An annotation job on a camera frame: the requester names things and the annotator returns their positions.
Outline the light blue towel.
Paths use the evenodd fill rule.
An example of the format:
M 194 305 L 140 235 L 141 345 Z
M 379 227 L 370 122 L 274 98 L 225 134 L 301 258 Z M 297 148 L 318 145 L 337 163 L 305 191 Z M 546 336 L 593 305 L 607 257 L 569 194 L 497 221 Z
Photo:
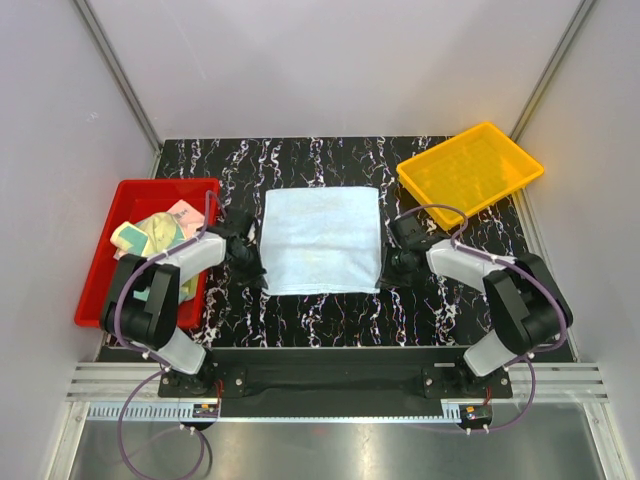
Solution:
M 266 192 L 260 256 L 270 296 L 379 291 L 379 191 L 314 187 Z

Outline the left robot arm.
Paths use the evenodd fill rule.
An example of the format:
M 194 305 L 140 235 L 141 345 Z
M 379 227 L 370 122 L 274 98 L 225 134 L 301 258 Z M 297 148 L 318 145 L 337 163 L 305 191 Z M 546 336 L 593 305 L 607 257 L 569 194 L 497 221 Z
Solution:
M 150 258 L 126 254 L 117 262 L 100 319 L 102 330 L 122 346 L 161 366 L 172 388 L 194 396 L 222 389 L 211 351 L 178 326 L 182 284 L 220 264 L 243 287 L 267 287 L 257 245 L 258 222 L 250 213 L 227 211 L 219 225 L 205 225 L 196 235 Z

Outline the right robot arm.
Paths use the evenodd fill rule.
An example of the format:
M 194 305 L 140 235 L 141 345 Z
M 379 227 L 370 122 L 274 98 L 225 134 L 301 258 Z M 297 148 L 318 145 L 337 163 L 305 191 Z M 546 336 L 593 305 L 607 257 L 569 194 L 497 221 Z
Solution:
M 413 216 L 389 224 L 379 287 L 413 287 L 427 276 L 446 277 L 482 293 L 492 329 L 438 378 L 464 396 L 481 396 L 499 372 L 518 360 L 560 347 L 572 312 L 544 260 L 490 254 L 446 235 L 430 235 Z

